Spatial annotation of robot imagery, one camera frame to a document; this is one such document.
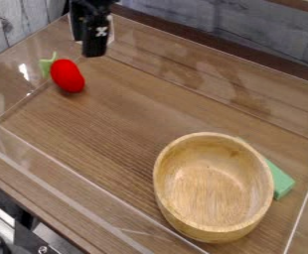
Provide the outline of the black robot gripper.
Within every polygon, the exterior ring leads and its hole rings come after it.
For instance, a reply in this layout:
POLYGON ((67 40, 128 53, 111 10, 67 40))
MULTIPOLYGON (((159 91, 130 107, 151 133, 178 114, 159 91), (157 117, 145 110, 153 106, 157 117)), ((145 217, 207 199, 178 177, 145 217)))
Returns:
POLYGON ((104 16, 115 3, 116 0, 70 0, 74 40, 80 41, 82 37, 82 53, 87 58, 102 57, 106 53, 110 22, 104 16))

